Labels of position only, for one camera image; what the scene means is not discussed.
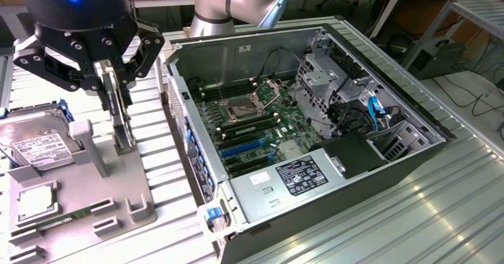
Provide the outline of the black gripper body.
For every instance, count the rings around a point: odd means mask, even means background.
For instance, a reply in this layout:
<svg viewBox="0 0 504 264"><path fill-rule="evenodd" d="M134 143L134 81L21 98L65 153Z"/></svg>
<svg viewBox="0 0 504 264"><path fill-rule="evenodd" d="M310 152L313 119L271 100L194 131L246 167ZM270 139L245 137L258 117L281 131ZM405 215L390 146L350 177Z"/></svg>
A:
<svg viewBox="0 0 504 264"><path fill-rule="evenodd" d="M74 43L82 44L91 60L107 58L103 40L110 38L123 53L138 31L127 0L23 0L35 21L42 44L71 59Z"/></svg>

